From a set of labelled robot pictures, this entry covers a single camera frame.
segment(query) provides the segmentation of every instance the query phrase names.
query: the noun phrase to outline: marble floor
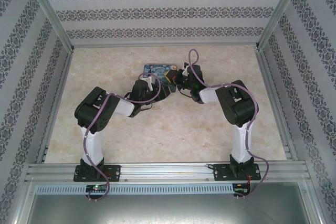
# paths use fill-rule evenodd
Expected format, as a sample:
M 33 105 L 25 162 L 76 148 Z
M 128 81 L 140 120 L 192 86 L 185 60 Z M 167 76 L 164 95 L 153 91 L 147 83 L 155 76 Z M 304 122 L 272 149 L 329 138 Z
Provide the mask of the marble floor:
M 240 79 L 254 94 L 259 113 L 251 150 L 269 160 L 286 159 L 252 46 L 198 46 L 207 84 Z M 147 63 L 187 62 L 190 47 L 75 49 L 49 144 L 46 163 L 79 163 L 83 139 L 75 108 L 96 86 L 124 95 Z M 232 126 L 218 103 L 197 104 L 173 93 L 134 118 L 114 114 L 103 133 L 105 162 L 228 161 Z

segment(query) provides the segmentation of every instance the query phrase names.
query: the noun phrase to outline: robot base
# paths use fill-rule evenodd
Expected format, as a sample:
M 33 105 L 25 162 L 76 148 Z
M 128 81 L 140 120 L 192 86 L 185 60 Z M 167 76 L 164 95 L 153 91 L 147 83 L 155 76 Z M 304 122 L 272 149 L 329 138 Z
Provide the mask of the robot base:
M 118 182 L 120 178 L 120 165 L 104 165 L 103 160 L 97 165 L 103 171 L 110 182 Z M 80 165 L 76 166 L 74 182 L 105 182 L 106 180 L 92 166 L 80 160 Z
M 250 180 L 261 180 L 258 164 L 254 164 L 254 158 L 249 161 L 238 163 L 230 155 L 230 164 L 214 164 L 208 165 L 208 168 L 214 171 L 215 181 L 228 180 L 247 180 L 250 175 Z

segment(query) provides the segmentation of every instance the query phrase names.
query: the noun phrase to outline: patterned wallpaper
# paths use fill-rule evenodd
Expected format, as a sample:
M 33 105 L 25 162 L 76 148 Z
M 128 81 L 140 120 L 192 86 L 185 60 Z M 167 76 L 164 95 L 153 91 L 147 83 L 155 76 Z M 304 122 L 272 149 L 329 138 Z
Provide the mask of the patterned wallpaper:
M 257 42 L 279 0 L 50 0 L 74 45 Z
M 296 152 L 336 223 L 336 0 L 291 0 L 264 48 Z
M 0 0 L 0 223 L 36 161 L 69 57 L 37 0 Z

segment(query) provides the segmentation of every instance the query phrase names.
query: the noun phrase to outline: enclosure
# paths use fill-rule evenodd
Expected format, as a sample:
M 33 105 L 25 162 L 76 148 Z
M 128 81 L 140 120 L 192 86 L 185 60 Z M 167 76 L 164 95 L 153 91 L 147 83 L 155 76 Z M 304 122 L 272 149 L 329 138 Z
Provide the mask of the enclosure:
M 0 0 L 0 29 L 0 223 L 336 223 L 336 0 Z M 176 92 L 112 116 L 102 153 L 118 182 L 89 202 L 94 183 L 73 180 L 76 107 L 96 86 L 124 96 L 145 64 L 181 68 L 192 48 L 207 84 L 255 96 L 262 185 L 243 200 L 245 180 L 215 179 L 232 126 Z

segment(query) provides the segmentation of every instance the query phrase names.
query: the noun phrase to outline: white arm segment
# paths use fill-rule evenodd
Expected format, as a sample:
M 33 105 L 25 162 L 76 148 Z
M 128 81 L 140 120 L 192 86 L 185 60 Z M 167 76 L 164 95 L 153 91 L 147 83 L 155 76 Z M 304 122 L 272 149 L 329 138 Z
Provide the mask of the white arm segment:
M 114 112 L 125 115 L 125 116 L 130 116 L 133 110 L 134 110 L 133 103 L 120 99 Z M 83 138 L 84 138 L 86 128 L 82 127 L 80 129 L 82 131 Z M 95 134 L 92 134 L 91 132 L 89 132 L 88 137 L 86 139 L 86 149 L 94 165 L 98 165 L 100 161 L 102 161 L 103 159 L 103 153 L 101 152 L 102 140 L 103 140 L 102 131 L 95 132 Z M 85 163 L 91 165 L 85 153 L 83 154 L 83 160 Z
M 205 88 L 200 91 L 200 97 L 202 102 L 208 103 L 208 102 L 219 102 L 216 89 L 219 89 L 220 87 L 216 88 Z M 237 125 L 233 126 L 233 149 L 232 149 L 232 157 L 238 162 L 243 163 L 248 160 L 250 160 L 251 156 L 247 153 L 246 147 L 245 147 L 245 136 L 246 136 L 246 127 L 249 122 L 245 123 L 243 127 L 239 128 Z M 248 134 L 248 146 L 251 147 L 251 131 L 252 131 L 253 123 L 249 129 Z
M 245 137 L 246 137 L 246 127 L 249 122 L 243 124 L 243 127 L 239 128 L 237 125 L 233 126 L 233 149 L 231 152 L 232 157 L 238 163 L 244 163 L 251 159 L 251 155 L 248 154 L 245 145 Z M 253 127 L 254 122 L 252 123 L 249 133 L 248 133 L 248 148 L 251 151 L 251 129 Z

